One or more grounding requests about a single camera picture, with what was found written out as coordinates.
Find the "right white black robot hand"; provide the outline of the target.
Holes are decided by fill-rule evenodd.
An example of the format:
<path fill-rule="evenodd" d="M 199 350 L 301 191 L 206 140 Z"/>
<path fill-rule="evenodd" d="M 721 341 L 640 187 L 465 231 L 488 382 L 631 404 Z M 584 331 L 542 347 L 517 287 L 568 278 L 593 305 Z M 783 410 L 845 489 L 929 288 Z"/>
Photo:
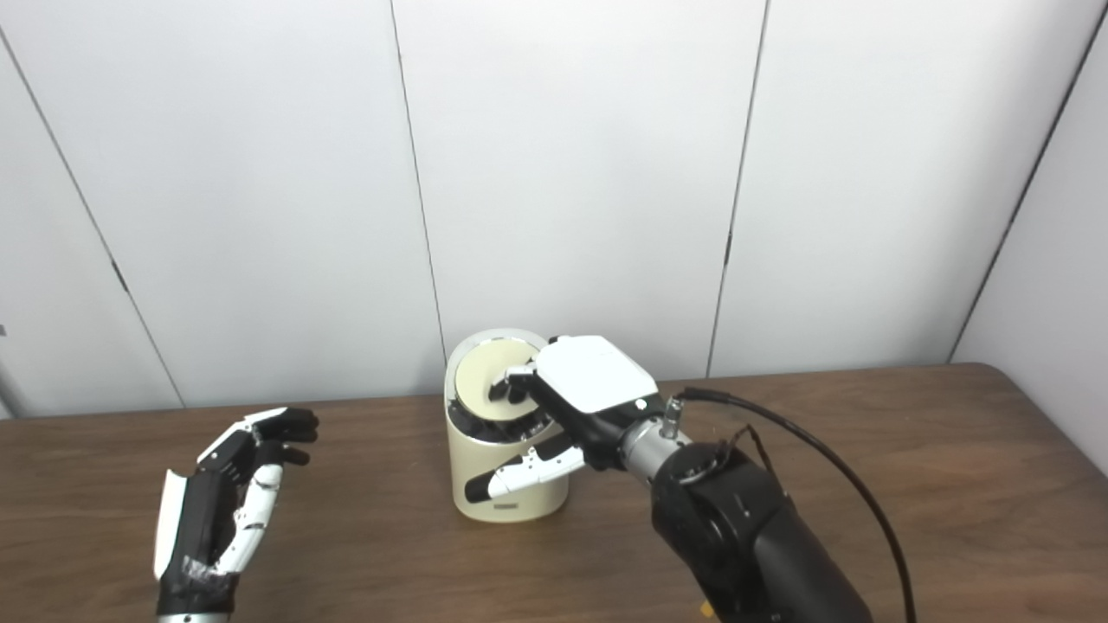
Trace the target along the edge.
<path fill-rule="evenodd" d="M 546 484 L 585 466 L 626 471 L 625 446 L 666 411 L 652 375 L 601 336 L 558 337 L 526 362 L 499 362 L 493 372 L 482 398 L 495 406 L 531 400 L 561 431 L 466 481 L 470 504 Z"/>

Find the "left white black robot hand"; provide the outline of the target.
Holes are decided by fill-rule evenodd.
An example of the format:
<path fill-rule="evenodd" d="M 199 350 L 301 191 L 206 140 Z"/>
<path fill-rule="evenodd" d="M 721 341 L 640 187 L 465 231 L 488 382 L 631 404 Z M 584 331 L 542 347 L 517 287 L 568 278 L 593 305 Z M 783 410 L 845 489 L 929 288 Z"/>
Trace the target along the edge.
<path fill-rule="evenodd" d="M 319 437 L 310 409 L 247 413 L 211 441 L 193 473 L 166 470 L 151 571 L 158 622 L 229 622 L 242 573 L 261 544 L 286 466 Z"/>

